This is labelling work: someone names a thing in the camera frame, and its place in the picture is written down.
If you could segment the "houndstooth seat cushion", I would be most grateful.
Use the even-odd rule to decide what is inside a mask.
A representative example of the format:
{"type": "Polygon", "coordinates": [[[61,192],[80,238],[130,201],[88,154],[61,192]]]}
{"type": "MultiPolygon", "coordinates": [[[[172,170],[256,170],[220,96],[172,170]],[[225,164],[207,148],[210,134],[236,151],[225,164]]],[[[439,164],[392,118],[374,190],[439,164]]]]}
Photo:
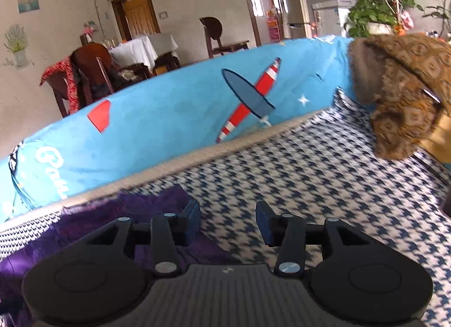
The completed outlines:
{"type": "Polygon", "coordinates": [[[296,129],[255,146],[123,190],[113,196],[50,213],[1,234],[1,299],[17,299],[25,273],[104,226],[128,216],[148,222],[200,201],[203,222],[185,262],[276,260],[255,221],[266,201],[309,223],[339,218],[423,265],[434,296],[423,316],[427,326],[450,324],[450,219],[442,206],[450,171],[426,151],[403,161],[373,153],[367,112],[336,90],[333,105],[296,129]]]}

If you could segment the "blue printed sofa cover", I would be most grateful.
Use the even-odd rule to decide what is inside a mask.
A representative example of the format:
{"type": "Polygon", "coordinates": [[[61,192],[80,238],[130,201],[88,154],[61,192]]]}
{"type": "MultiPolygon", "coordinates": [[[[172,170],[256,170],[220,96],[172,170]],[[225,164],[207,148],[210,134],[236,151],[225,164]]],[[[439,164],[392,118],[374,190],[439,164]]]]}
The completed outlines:
{"type": "Polygon", "coordinates": [[[1,161],[1,221],[181,155],[330,106],[352,92],[349,38],[301,38],[137,83],[19,142],[1,161]]]}

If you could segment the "brown patterned garment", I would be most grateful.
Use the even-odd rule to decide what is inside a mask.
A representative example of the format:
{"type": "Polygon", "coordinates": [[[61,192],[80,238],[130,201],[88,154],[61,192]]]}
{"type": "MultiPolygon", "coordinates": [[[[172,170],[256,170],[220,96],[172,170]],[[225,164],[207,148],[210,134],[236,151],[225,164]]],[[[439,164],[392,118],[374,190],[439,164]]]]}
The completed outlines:
{"type": "Polygon", "coordinates": [[[409,158],[450,113],[450,44],[424,34],[372,35],[349,44],[353,89],[373,106],[375,155],[409,158]]]}

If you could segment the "dark wooden dining chair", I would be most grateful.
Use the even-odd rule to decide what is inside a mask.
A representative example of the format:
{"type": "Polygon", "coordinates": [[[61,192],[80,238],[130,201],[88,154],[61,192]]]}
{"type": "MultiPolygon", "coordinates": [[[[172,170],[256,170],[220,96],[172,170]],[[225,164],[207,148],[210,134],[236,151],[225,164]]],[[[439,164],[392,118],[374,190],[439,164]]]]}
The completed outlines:
{"type": "Polygon", "coordinates": [[[90,43],[68,57],[77,81],[80,109],[119,90],[119,76],[105,46],[90,43]]]}

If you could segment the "red patterned cloth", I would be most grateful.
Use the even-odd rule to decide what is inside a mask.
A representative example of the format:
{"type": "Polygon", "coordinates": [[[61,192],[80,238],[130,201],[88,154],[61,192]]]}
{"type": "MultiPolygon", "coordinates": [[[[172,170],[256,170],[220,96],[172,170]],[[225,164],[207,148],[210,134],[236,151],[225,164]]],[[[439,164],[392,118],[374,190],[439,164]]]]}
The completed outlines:
{"type": "Polygon", "coordinates": [[[70,57],[47,67],[41,76],[40,85],[44,83],[53,90],[63,118],[80,109],[78,86],[70,57]]]}

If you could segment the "white clothed dining table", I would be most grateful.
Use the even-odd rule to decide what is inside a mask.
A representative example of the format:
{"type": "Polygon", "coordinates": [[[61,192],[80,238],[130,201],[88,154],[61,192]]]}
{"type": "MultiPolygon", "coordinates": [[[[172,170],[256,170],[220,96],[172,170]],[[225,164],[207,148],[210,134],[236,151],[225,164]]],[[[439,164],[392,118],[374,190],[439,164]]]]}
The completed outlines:
{"type": "Polygon", "coordinates": [[[176,53],[179,48],[173,36],[168,33],[139,35],[109,51],[112,59],[120,67],[144,64],[151,73],[156,68],[165,67],[167,71],[180,68],[176,53]]]}

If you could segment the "white chest freezer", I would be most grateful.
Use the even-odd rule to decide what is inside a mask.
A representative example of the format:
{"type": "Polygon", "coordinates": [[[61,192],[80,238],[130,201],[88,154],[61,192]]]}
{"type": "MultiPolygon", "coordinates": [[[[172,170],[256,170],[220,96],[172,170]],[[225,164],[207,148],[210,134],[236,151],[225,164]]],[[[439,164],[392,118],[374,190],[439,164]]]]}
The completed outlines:
{"type": "Polygon", "coordinates": [[[327,35],[347,36],[345,23],[348,20],[350,9],[356,0],[330,0],[312,5],[317,36],[327,35]]]}

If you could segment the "wooden interior door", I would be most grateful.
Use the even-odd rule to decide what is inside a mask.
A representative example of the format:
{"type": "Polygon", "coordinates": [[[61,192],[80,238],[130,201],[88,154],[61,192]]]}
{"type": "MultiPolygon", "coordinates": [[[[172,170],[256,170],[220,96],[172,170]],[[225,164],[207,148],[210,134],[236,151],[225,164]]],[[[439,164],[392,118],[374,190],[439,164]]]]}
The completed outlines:
{"type": "Polygon", "coordinates": [[[152,0],[113,0],[121,41],[161,32],[152,0]]]}

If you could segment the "dark wooden far chair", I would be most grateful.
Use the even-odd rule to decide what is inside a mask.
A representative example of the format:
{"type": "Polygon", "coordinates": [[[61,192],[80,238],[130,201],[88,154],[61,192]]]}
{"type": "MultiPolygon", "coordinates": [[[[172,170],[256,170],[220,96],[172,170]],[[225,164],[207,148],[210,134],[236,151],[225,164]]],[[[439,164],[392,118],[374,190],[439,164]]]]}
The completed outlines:
{"type": "Polygon", "coordinates": [[[223,56],[224,54],[234,53],[240,50],[248,50],[248,42],[234,42],[224,45],[221,41],[222,36],[222,24],[215,17],[203,17],[200,18],[200,22],[204,28],[204,34],[206,38],[206,48],[209,59],[213,59],[216,55],[223,56]]]}

